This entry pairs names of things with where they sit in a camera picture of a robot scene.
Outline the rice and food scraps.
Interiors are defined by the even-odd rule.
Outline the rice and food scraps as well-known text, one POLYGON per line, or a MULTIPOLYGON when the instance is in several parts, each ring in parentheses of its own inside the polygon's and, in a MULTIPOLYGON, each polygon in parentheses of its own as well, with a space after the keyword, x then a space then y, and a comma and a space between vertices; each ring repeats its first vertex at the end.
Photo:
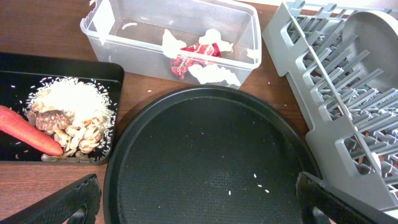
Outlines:
POLYGON ((42 154, 44 162, 90 163, 87 155, 100 148, 105 137, 110 136, 115 112, 109 108, 108 93, 100 92, 94 84, 77 80, 61 78, 39 87, 24 112, 34 126, 39 113, 52 110, 63 111, 72 122, 66 129, 42 131, 63 149, 61 156, 42 154))

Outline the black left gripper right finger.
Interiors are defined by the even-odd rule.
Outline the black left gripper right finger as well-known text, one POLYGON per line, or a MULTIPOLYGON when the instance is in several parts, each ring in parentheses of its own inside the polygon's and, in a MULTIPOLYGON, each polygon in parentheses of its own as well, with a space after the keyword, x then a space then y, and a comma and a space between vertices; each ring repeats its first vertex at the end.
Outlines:
POLYGON ((296 195, 303 223, 397 223, 396 218, 308 172, 299 173, 296 195))

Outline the brown cookie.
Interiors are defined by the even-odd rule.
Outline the brown cookie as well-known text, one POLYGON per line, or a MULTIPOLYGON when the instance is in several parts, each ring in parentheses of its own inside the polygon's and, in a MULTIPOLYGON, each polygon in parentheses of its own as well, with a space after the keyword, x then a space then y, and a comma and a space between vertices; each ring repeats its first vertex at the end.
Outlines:
POLYGON ((35 120, 35 126, 41 131, 54 131, 66 129, 71 126, 69 117, 60 110, 45 111, 39 113, 35 120))

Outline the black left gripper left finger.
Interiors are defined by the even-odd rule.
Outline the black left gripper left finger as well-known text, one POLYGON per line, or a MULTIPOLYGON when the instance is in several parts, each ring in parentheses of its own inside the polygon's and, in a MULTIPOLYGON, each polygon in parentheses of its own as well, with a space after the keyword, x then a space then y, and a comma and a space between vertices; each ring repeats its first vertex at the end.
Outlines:
POLYGON ((94 223, 100 200, 101 187, 97 175, 88 174, 1 220, 1 223, 94 223))

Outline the grey plate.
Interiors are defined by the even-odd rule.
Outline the grey plate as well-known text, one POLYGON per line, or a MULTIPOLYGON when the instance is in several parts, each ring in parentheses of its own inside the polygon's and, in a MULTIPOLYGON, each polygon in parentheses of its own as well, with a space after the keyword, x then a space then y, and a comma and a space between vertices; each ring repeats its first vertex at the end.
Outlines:
POLYGON ((369 52, 353 68, 362 70, 363 78, 377 69, 382 70, 367 83, 371 88, 379 91, 397 88, 397 19, 381 11, 356 12, 345 22, 343 40, 353 34, 357 38, 348 47, 351 52, 348 60, 354 60, 364 50, 369 52))

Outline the red wrapper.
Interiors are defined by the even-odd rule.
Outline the red wrapper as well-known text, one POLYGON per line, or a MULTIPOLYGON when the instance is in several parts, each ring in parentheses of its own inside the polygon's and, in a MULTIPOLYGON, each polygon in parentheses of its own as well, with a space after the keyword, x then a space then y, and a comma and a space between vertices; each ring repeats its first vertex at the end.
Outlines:
MULTIPOLYGON (((181 50, 197 54, 209 55, 212 57, 218 57, 218 58, 222 57, 221 51, 217 43, 213 44, 196 43, 195 45, 189 47, 183 47, 181 48, 181 50)), ((201 65, 202 67, 205 67, 207 65, 210 65, 210 62, 206 60, 199 60, 193 57, 183 57, 183 56, 178 56, 176 59, 172 59, 170 61, 170 68, 172 73, 181 80, 185 78, 185 74, 188 72, 188 69, 193 65, 201 65)))

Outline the white tissue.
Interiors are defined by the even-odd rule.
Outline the white tissue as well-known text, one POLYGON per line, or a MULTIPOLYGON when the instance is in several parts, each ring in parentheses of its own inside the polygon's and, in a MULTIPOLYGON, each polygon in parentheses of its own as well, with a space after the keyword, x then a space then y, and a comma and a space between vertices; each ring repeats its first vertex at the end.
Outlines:
POLYGON ((162 51, 166 57, 176 59, 178 51, 186 46, 187 44, 184 41, 177 40, 168 29, 164 30, 162 36, 162 51))
POLYGON ((241 86, 241 82, 233 72, 215 64, 205 67, 195 64, 190 66, 188 71, 199 81, 200 84, 225 81, 228 85, 241 86))
POLYGON ((217 44, 220 52, 232 52, 233 43, 229 43, 221 39, 221 33, 216 29, 208 29, 205 35, 200 37, 200 44, 217 44))

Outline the orange carrot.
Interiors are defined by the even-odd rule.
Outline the orange carrot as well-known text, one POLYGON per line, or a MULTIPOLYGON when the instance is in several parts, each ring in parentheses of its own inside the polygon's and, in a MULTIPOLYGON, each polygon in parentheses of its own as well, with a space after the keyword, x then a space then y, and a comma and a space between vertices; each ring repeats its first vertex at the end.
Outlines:
POLYGON ((1 106, 1 131, 50 156, 61 156, 63 149, 50 136, 39 131, 20 114, 1 106))

